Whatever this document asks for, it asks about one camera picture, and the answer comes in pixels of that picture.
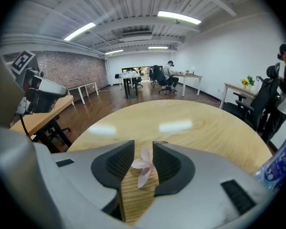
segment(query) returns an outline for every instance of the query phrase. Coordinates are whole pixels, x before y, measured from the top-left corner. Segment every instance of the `round wooden table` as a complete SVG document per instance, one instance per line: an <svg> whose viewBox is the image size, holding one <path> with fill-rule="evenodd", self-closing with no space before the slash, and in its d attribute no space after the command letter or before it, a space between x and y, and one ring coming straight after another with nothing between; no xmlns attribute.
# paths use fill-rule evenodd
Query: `round wooden table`
<svg viewBox="0 0 286 229"><path fill-rule="evenodd" d="M160 133L159 124L191 120L190 129ZM94 134L89 128L69 151L97 148L126 140L135 140L134 158L141 147L152 150L153 141L195 148L228 158L243 171L254 174L271 153L262 139L237 117L210 105L185 100L157 100L120 109L93 125L116 128L114 135ZM147 184L137 188L139 170L130 168L122 182L122 200L126 223L134 224L153 202L158 176L153 173Z"/></svg>

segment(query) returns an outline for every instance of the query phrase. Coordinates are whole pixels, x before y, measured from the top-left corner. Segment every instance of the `chair armrest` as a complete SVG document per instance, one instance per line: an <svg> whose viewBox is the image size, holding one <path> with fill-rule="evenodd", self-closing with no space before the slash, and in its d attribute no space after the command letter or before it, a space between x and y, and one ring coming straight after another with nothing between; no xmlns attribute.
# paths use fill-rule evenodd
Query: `chair armrest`
<svg viewBox="0 0 286 229"><path fill-rule="evenodd" d="M248 110L254 111L254 108L248 104L245 104L244 102L239 101L239 100L235 100L235 102L238 104L238 106L242 106L244 108L244 112L243 112L243 116L242 116L242 120L244 121L247 118Z"/></svg>
<svg viewBox="0 0 286 229"><path fill-rule="evenodd" d="M238 93L233 93L234 95L238 96L238 100L242 101L242 99L247 99L246 96L242 95L242 94L238 94Z"/></svg>

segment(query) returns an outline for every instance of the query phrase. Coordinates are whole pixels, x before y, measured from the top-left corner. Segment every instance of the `fluorescent ceiling light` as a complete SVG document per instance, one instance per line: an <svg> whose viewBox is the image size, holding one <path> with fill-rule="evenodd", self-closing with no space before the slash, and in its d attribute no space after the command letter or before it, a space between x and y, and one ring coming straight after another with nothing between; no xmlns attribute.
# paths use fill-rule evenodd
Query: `fluorescent ceiling light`
<svg viewBox="0 0 286 229"><path fill-rule="evenodd" d="M73 37L76 37L77 35L81 34L82 32L94 27L94 23L89 23L81 28L79 28L77 31L73 32L70 36L67 36L64 40L65 41L70 41Z"/></svg>
<svg viewBox="0 0 286 229"><path fill-rule="evenodd" d="M174 18L174 19L182 20L182 21L187 21L187 22L190 22L190 23L193 23L193 24L196 24L196 25L201 23L201 21L199 21L197 19L185 16L185 15L177 14L177 13L170 13L170 12L159 11L158 16Z"/></svg>
<svg viewBox="0 0 286 229"><path fill-rule="evenodd" d="M148 49L168 49L168 47L148 47Z"/></svg>
<svg viewBox="0 0 286 229"><path fill-rule="evenodd" d="M117 51L112 51L112 52L106 52L105 54L112 54L112 53L116 53L116 52L123 52L124 50L121 49L121 50L117 50Z"/></svg>

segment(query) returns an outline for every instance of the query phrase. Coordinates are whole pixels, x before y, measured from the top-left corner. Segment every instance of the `wooden floor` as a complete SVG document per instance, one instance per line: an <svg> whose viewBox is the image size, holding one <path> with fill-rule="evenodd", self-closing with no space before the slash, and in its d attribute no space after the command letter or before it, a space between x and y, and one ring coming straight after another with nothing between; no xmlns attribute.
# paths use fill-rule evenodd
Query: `wooden floor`
<svg viewBox="0 0 286 229"><path fill-rule="evenodd" d="M69 127L70 132L66 133L67 137L74 142L88 127L104 118L105 116L125 108L127 106L138 104L146 101L161 100L161 99L183 99L190 101L199 101L204 104L219 107L219 103L213 98L210 98L200 92L197 96L197 91L186 87L185 96L182 97L182 85L177 85L175 95L165 93L158 93L160 86L153 88L150 82L143 82L143 88L138 88L138 97L134 99L125 99L124 88L120 90L119 85L107 86L100 90L100 95L96 93L85 97L86 105L83 105L81 100L75 102L75 105L70 105L61 114L58 120L61 128ZM68 149L66 145L61 146L59 142L55 143L56 146L63 152Z"/></svg>

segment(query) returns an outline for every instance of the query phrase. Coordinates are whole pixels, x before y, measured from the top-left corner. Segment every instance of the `ceiling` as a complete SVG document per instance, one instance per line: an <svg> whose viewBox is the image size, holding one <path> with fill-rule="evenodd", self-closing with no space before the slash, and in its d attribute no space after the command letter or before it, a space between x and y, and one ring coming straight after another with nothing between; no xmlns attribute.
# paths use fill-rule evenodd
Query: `ceiling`
<svg viewBox="0 0 286 229"><path fill-rule="evenodd" d="M95 27L73 38L70 43L99 54L118 49L147 46L168 46L174 50L187 35L200 32L199 26L174 19L157 17L158 11L180 13L202 21L220 11L236 16L234 6L249 0L24 0L4 29L5 40L31 42L51 40L60 42L93 22ZM131 31L152 31L147 41L123 42L121 34Z"/></svg>

